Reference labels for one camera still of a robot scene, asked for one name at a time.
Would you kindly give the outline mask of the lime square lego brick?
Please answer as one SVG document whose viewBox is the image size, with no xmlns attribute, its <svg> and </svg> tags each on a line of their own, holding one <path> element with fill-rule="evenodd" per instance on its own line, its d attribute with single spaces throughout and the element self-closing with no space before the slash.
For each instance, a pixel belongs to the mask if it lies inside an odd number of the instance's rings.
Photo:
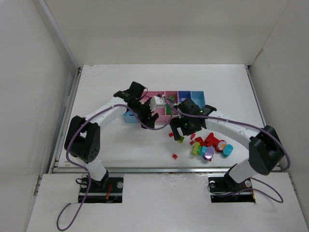
<svg viewBox="0 0 309 232">
<path fill-rule="evenodd" d="M 182 143 L 182 142 L 183 142 L 183 140 L 184 140 L 184 137 L 183 137 L 183 136 L 181 136 L 181 138 L 180 138 L 179 140 L 177 140 L 177 142 Z"/>
</svg>

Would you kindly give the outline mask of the green lego row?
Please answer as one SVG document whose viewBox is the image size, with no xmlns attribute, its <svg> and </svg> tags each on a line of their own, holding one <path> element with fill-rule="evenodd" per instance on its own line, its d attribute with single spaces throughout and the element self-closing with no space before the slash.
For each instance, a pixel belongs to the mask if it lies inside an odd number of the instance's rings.
<svg viewBox="0 0 309 232">
<path fill-rule="evenodd" d="M 172 114 L 172 110 L 170 107 L 166 107 L 166 115 L 171 115 Z"/>
</svg>

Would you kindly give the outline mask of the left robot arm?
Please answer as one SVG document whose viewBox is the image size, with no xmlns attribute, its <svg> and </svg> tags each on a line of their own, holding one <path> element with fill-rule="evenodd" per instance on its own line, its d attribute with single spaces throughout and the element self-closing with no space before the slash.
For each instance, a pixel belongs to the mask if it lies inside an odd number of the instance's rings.
<svg viewBox="0 0 309 232">
<path fill-rule="evenodd" d="M 143 85 L 132 82 L 129 89 L 116 92 L 98 110 L 84 117 L 74 116 L 70 121 L 64 142 L 67 161 L 84 169 L 89 182 L 100 190 L 104 190 L 109 182 L 109 173 L 98 157 L 101 131 L 127 111 L 137 117 L 143 128 L 155 127 L 159 115 L 154 111 L 165 102 L 159 96 L 141 102 L 144 89 Z"/>
</svg>

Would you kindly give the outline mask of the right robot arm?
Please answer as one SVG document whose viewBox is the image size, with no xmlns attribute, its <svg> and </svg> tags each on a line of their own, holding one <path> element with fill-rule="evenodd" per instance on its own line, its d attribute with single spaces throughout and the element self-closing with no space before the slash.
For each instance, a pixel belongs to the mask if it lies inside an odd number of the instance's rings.
<svg viewBox="0 0 309 232">
<path fill-rule="evenodd" d="M 169 123 L 175 140 L 209 129 L 233 139 L 249 151 L 247 159 L 235 164 L 225 173 L 224 183 L 227 186 L 241 184 L 256 174 L 269 175 L 284 157 L 284 149 L 271 126 L 259 128 L 231 120 L 210 105 L 200 108 L 191 98 L 177 105 L 171 100 L 166 102 L 172 111 L 178 113 Z"/>
</svg>

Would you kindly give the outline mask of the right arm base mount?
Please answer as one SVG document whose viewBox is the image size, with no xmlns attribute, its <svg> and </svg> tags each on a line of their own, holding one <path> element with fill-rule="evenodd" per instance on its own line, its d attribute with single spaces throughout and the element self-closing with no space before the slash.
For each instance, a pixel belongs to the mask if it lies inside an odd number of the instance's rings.
<svg viewBox="0 0 309 232">
<path fill-rule="evenodd" d="M 251 180 L 228 184 L 223 176 L 208 177 L 212 203 L 255 203 Z"/>
</svg>

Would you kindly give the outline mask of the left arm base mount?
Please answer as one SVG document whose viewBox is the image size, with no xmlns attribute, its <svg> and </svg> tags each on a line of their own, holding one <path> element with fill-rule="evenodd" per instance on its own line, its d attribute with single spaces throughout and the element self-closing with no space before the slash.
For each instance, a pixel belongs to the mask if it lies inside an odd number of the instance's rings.
<svg viewBox="0 0 309 232">
<path fill-rule="evenodd" d="M 89 192 L 84 203 L 122 203 L 123 177 L 110 177 L 104 189 L 95 181 L 91 181 Z M 88 177 L 77 178 L 75 182 L 80 186 L 78 203 L 81 203 L 88 187 Z"/>
</svg>

